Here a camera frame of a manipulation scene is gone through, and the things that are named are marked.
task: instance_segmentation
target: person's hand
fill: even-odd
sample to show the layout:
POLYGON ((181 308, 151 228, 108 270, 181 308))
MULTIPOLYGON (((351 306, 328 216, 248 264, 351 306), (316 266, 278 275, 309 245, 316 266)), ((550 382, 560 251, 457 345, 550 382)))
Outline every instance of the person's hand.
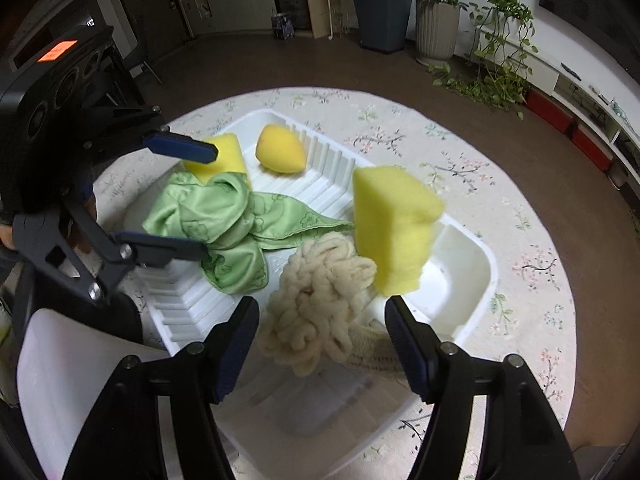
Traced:
MULTIPOLYGON (((95 220, 98 216, 98 213, 95 208, 95 195, 91 195, 89 200, 84 203, 84 207, 95 220)), ((8 225, 0 225, 0 245, 6 247, 7 249, 11 249, 15 251, 14 245, 14 237, 12 234, 13 228, 8 225)), ((73 248, 77 247, 84 254, 88 254, 91 252, 91 245, 84 239, 80 229, 74 224, 71 227, 71 232, 68 237, 69 245, 73 248)))

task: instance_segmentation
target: yellow makeup sponge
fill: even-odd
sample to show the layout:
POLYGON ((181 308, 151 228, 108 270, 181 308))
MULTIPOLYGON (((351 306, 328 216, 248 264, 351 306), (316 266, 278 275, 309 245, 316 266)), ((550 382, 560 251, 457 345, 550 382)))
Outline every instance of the yellow makeup sponge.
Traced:
POLYGON ((209 164, 200 164, 190 160, 184 161, 184 167, 193 173, 201 183, 206 184, 209 179, 219 173, 233 171, 246 174, 242 150, 236 134, 222 134, 205 140, 209 144, 215 144, 218 149, 218 158, 209 164))
POLYGON ((263 128, 255 147, 255 158, 276 173, 299 173, 306 168, 302 142, 292 131, 275 124, 263 128))
POLYGON ((382 296, 416 290, 431 256, 433 223, 444 202, 409 173, 393 166, 353 171, 356 250, 378 266, 382 296))

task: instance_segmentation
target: floral tablecloth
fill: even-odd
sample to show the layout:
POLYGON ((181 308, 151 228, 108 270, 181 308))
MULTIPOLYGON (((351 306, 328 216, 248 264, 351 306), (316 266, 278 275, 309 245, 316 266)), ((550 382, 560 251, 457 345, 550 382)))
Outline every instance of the floral tablecloth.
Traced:
MULTIPOLYGON (((231 121, 273 108, 364 154, 376 164, 401 166, 442 195, 447 212, 493 250, 497 292, 465 344, 474 356, 501 360, 521 354, 564 425, 574 392, 575 310, 562 263, 549 234, 509 177, 464 140, 413 109, 362 92, 286 88, 255 92, 207 105, 171 123, 172 131, 205 139, 231 121)), ((147 151, 117 160, 95 184, 100 223, 116 228, 126 207, 175 160, 147 151)), ((161 344, 134 277, 125 289, 143 315, 145 338, 161 344)), ((337 479, 406 478, 424 436, 430 408, 417 402, 337 479)), ((474 407, 461 478, 478 464, 484 407, 474 407)), ((236 476, 262 476, 242 457, 236 476)))

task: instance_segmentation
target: television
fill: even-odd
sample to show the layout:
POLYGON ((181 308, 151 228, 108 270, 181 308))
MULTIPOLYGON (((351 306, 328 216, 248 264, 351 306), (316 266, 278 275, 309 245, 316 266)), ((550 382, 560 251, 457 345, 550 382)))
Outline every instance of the television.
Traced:
POLYGON ((640 84, 638 0, 540 0, 599 44, 640 84))

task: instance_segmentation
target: beige ribbed planter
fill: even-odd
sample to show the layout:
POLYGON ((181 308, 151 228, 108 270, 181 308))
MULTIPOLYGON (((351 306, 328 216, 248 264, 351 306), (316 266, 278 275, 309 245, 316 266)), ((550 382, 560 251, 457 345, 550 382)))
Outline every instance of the beige ribbed planter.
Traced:
POLYGON ((416 60, 423 65, 438 64, 453 56, 458 38, 460 7, 449 4, 430 4, 416 9, 416 60))

